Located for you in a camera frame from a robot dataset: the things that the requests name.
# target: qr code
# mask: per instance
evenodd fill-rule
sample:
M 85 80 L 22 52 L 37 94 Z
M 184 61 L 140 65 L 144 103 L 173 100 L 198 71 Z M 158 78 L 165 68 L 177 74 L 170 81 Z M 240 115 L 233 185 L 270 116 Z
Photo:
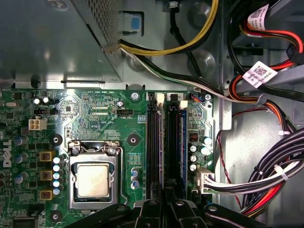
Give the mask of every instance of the qr code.
M 258 16 L 260 15 L 261 12 L 262 12 L 261 9 L 257 10 L 256 12 L 254 12 L 254 13 L 251 15 L 251 18 L 258 18 Z
M 267 70 L 265 70 L 261 66 L 258 66 L 256 69 L 254 69 L 253 72 L 257 73 L 260 76 L 263 76 L 267 72 Z

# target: white connector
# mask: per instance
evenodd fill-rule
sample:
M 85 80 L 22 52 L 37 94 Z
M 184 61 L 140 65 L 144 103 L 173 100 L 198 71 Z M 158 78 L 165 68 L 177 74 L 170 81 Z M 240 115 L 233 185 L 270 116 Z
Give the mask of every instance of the white connector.
M 163 103 L 165 102 L 165 94 L 157 93 L 156 102 L 157 106 L 163 106 Z
M 194 182 L 201 194 L 212 194 L 210 192 L 206 192 L 206 190 L 210 190 L 210 188 L 205 186 L 205 179 L 207 177 L 214 179 L 214 173 L 205 167 L 199 167 L 197 169 L 196 177 L 194 177 Z
M 28 129 L 30 131 L 41 131 L 41 130 L 45 130 L 47 128 L 47 119 L 31 119 L 28 120 Z
M 180 101 L 180 109 L 186 109 L 188 107 L 188 101 Z

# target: motherboard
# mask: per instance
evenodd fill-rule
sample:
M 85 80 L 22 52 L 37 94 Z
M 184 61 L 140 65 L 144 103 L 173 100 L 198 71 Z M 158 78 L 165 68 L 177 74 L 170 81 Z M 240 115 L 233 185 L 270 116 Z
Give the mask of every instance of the motherboard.
M 212 100 L 188 92 L 0 92 L 0 228 L 63 228 L 213 169 Z

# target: black ram slot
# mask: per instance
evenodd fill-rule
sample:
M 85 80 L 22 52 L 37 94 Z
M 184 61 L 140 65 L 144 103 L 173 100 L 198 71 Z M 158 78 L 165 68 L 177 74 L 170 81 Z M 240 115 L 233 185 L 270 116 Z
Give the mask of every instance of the black ram slot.
M 147 159 L 146 159 L 146 198 L 151 198 L 151 187 L 159 183 L 159 113 L 154 93 L 149 93 L 147 107 Z
M 171 102 L 167 116 L 166 172 L 169 179 L 180 178 L 180 112 L 178 102 Z

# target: dell logo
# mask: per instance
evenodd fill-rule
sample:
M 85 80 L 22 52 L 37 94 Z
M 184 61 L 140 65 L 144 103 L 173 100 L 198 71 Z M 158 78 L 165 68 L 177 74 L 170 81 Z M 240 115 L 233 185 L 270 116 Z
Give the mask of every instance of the dell logo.
M 7 148 L 3 148 L 4 154 L 3 154 L 3 167 L 5 168 L 9 168 L 11 167 L 11 140 L 9 140 L 8 142 L 4 142 L 3 146 L 7 146 Z

